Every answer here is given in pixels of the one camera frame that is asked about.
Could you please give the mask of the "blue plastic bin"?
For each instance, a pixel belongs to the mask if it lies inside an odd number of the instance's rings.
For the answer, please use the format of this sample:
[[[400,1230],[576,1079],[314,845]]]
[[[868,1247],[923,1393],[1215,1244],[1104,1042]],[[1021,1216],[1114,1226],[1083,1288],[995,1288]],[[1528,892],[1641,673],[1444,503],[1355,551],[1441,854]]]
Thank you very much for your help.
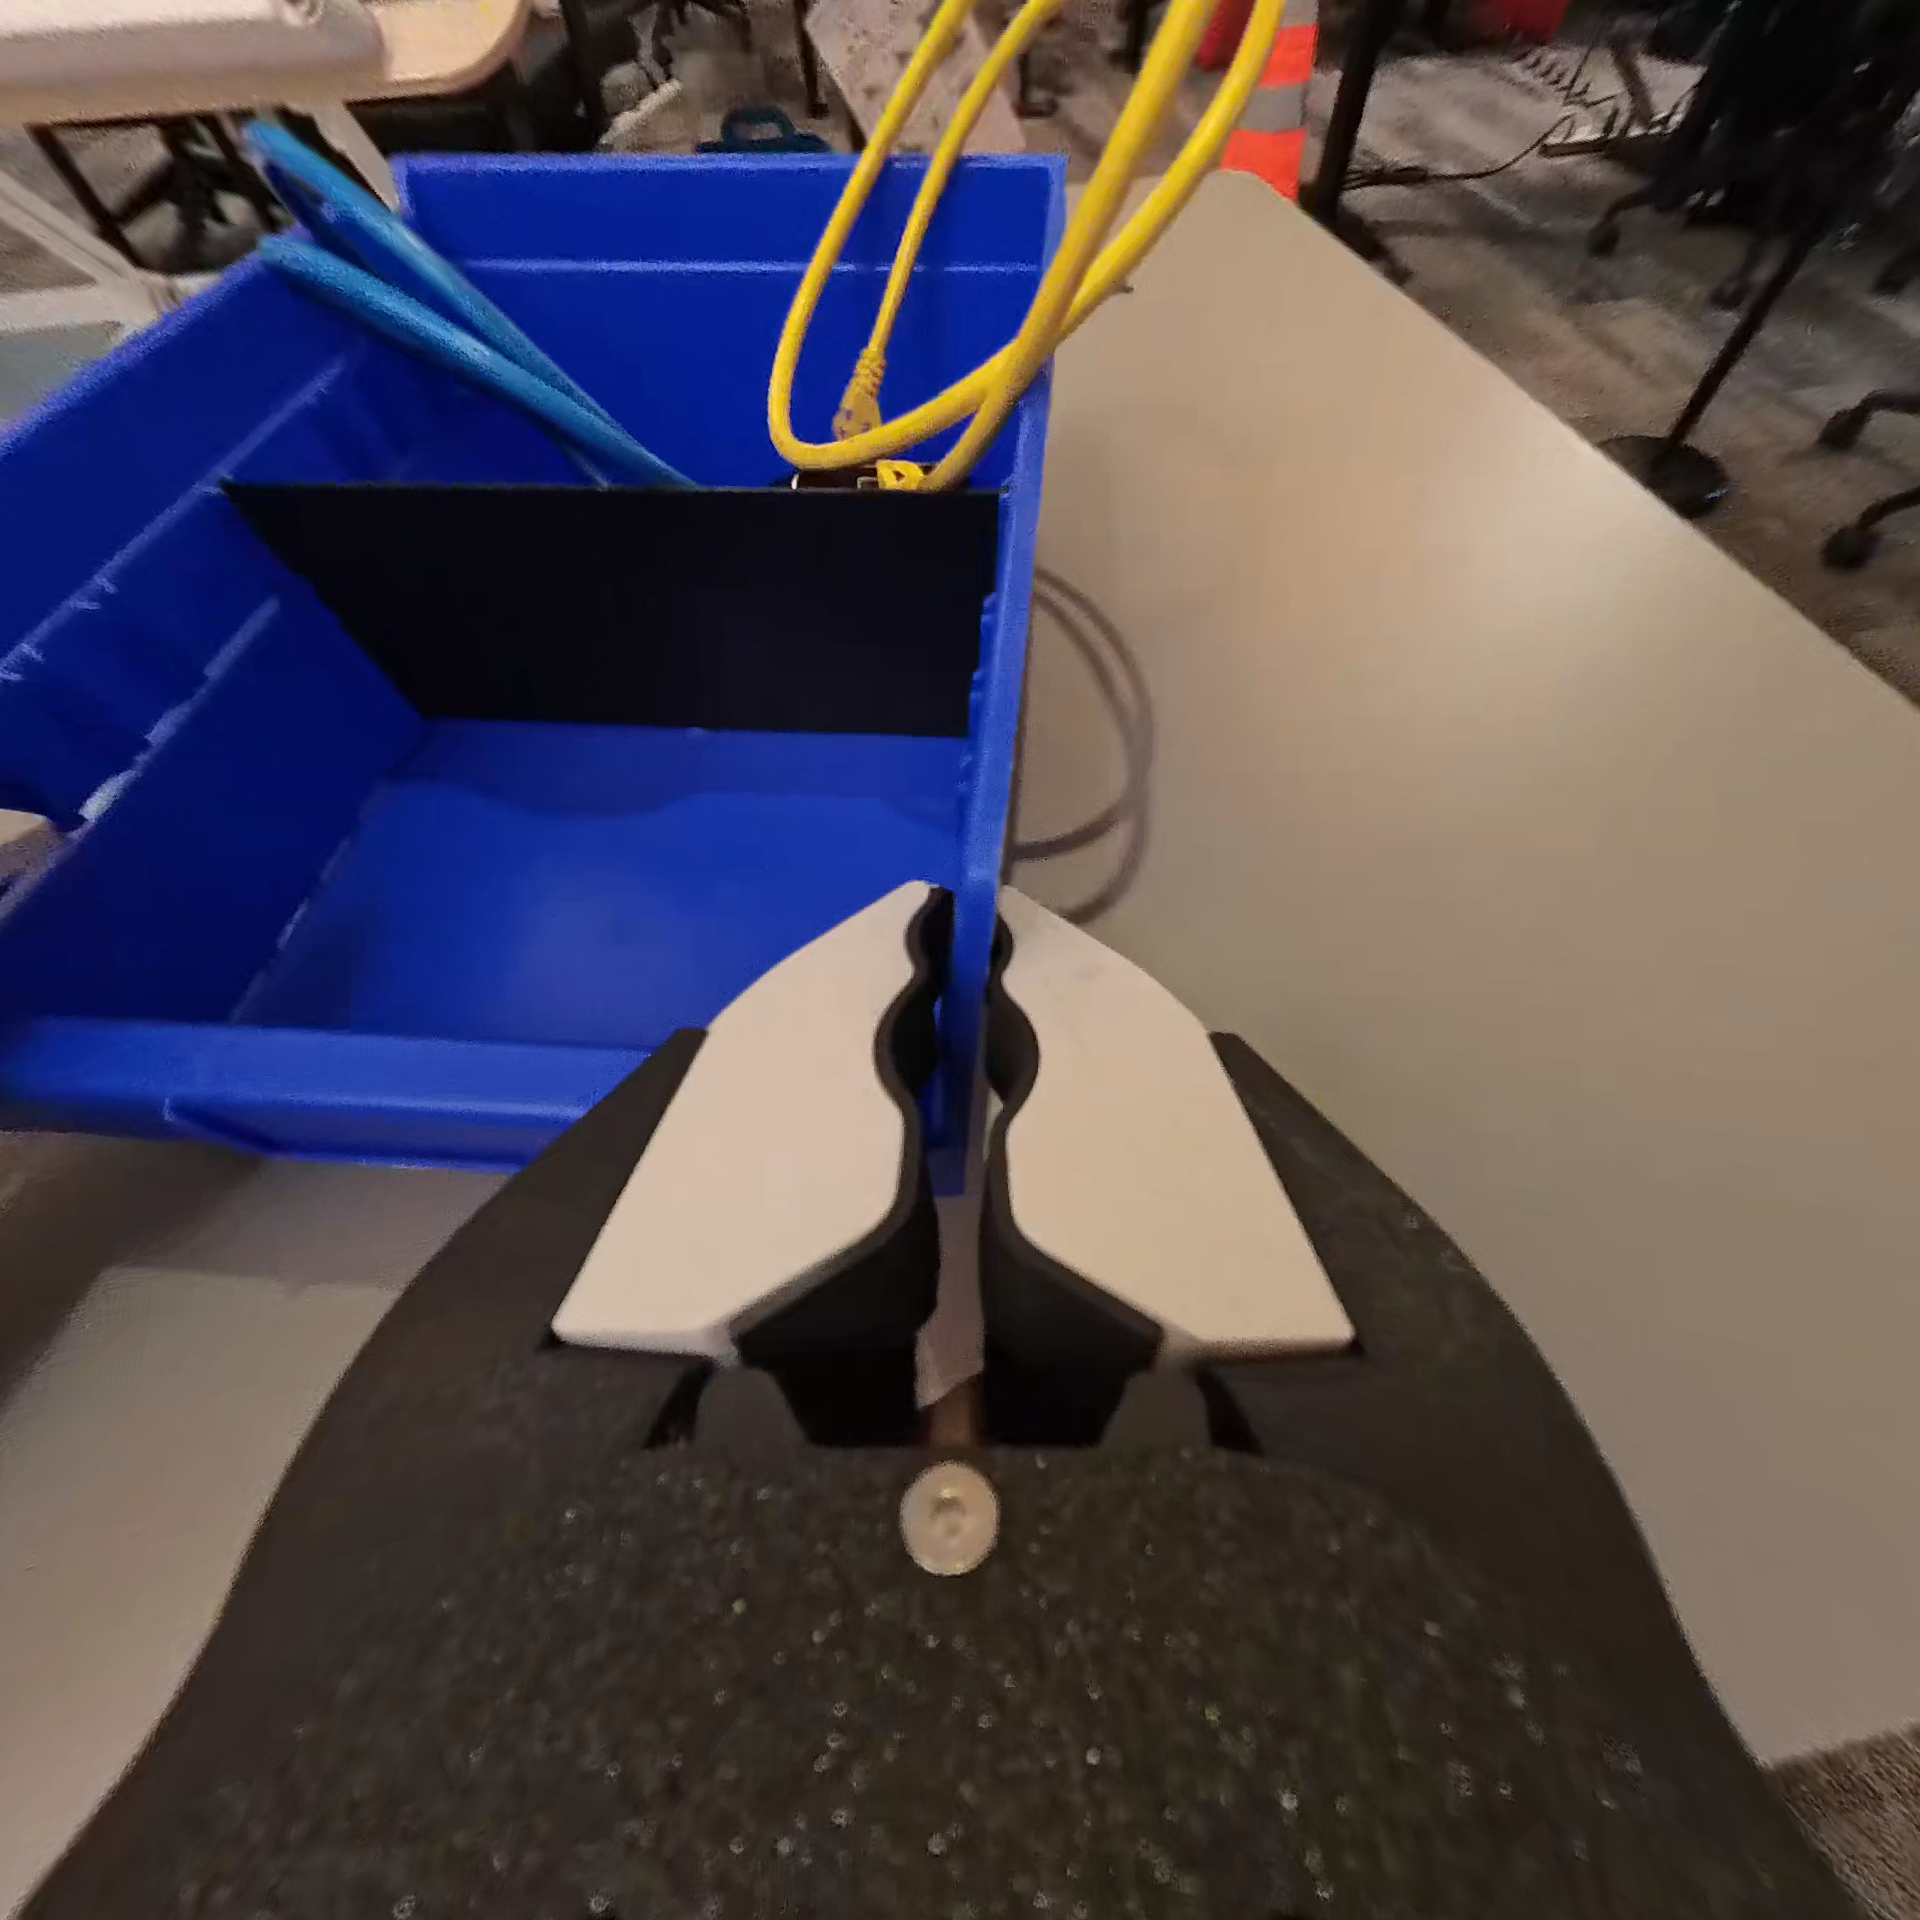
[[[692,488],[794,488],[777,336],[853,161],[434,156],[408,224]],[[245,263],[4,434],[9,1130],[515,1168],[909,879],[952,893],[929,1110],[970,1118],[1049,384],[999,500],[1011,672],[961,738],[424,718],[226,481],[593,486],[532,421]]]

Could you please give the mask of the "black round stand base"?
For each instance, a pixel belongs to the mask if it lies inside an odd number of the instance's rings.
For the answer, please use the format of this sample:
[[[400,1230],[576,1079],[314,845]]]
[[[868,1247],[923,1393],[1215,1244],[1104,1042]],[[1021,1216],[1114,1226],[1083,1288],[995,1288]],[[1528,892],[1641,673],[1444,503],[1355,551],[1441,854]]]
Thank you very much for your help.
[[[1732,490],[1724,462],[1674,434],[1619,434],[1599,450],[1682,520],[1704,520]]]

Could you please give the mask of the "orange traffic cone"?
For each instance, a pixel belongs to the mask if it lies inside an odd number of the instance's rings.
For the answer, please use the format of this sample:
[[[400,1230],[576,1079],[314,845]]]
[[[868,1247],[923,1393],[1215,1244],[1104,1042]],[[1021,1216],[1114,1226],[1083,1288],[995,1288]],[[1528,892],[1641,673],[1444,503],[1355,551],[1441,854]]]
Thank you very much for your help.
[[[1229,134],[1217,168],[1263,181],[1285,201],[1298,201],[1306,166],[1306,109],[1312,81],[1316,1],[1285,1],[1279,37],[1264,57],[1263,78]]]

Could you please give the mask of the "black bin divider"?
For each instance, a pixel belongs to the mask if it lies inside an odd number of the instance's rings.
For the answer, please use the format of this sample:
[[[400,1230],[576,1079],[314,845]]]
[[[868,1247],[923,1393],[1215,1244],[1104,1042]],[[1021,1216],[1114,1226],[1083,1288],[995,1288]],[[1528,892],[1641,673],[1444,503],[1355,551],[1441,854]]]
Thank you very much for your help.
[[[424,718],[961,738],[1011,672],[995,493],[224,490]]]

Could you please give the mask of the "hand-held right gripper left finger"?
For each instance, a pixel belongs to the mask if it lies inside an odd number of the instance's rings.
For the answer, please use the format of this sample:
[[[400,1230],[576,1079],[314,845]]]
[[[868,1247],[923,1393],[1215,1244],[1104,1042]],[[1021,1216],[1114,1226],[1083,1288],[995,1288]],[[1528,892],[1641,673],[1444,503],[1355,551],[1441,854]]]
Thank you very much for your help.
[[[692,1034],[551,1318],[575,1353],[768,1375],[829,1447],[920,1436],[941,1224],[921,1094],[954,901],[909,879]]]

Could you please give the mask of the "white mounting bar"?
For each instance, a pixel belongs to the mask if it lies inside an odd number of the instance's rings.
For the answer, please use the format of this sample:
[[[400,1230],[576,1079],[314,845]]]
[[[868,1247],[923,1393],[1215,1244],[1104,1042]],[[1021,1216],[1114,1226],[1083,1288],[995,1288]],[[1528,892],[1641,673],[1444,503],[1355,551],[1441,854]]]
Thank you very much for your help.
[[[4,1],[7,89],[375,64],[383,31],[360,1]]]

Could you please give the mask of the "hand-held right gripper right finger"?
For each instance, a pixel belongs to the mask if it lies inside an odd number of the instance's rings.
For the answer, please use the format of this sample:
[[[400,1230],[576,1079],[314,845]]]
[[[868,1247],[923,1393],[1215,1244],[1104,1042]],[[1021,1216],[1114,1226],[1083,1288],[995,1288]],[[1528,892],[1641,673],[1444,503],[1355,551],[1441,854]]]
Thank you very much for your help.
[[[1203,1018],[1007,887],[983,1044],[983,1439],[1258,1447],[1229,1369],[1359,1334]]]

